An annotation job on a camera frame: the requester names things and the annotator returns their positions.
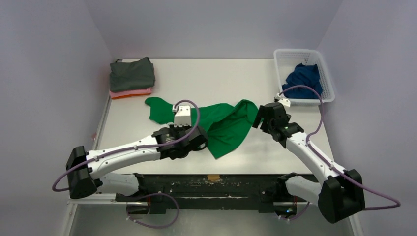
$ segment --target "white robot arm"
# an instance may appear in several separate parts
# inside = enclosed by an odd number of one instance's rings
[[[85,151],[76,147],[66,164],[67,172],[55,181],[54,191],[69,190],[70,198],[80,199],[96,192],[139,194],[142,175],[116,174],[112,171],[145,161],[184,158],[190,151],[202,150],[208,137],[200,126],[191,127],[190,106],[178,106],[174,124],[161,128],[141,140],[102,150]],[[68,176],[68,188],[56,189],[59,180]]]
[[[362,184],[356,170],[347,171],[318,149],[297,123],[289,123],[291,116],[280,102],[259,107],[253,127],[272,135],[284,148],[294,153],[313,173],[318,182],[312,182],[291,173],[280,178],[281,194],[299,196],[317,205],[324,218],[335,223],[365,209],[363,189],[345,180],[344,173]]]

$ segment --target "black base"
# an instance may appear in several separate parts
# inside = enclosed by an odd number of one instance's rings
[[[278,181],[281,176],[283,175],[144,175],[142,181],[146,193],[143,195],[158,191],[170,194],[181,209],[257,210],[259,213],[292,215],[296,213],[292,205],[274,205],[279,202],[291,203],[294,200],[293,196],[282,191],[282,185]],[[316,181],[313,175],[302,176]],[[135,202],[135,197],[116,195],[116,201],[125,202],[126,199]],[[163,196],[150,199],[150,214],[164,214],[167,209],[176,209],[171,199]]]
[[[362,184],[362,177],[356,170],[346,171],[345,175]],[[336,223],[365,209],[363,189],[345,180],[342,176],[329,177],[323,182],[318,206],[328,222]]]

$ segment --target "white plastic basket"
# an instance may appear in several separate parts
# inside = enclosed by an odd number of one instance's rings
[[[282,85],[286,83],[287,77],[294,72],[296,65],[317,64],[320,73],[320,84],[323,92],[321,94],[323,102],[334,100],[333,86],[331,85],[330,75],[323,60],[322,55],[309,49],[277,49],[274,52],[275,68],[278,76],[279,92],[282,92]],[[320,104],[318,99],[295,99],[289,98],[291,105],[316,106]]]

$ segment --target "gray wall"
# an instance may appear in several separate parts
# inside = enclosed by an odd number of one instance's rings
[[[92,144],[112,57],[82,0],[3,0],[0,35],[0,235],[56,235],[51,186]]]
[[[272,58],[316,49],[342,0],[85,0],[117,58]]]
[[[336,88],[325,124],[333,156],[402,207],[360,213],[365,235],[415,235],[417,2],[343,1],[321,51]],[[391,204],[366,194],[368,206]]]

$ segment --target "stack of folded clothes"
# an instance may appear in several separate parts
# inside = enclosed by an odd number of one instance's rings
[[[110,73],[110,97],[112,99],[152,93],[155,73],[148,57],[131,63],[111,63],[110,68],[112,69]]]

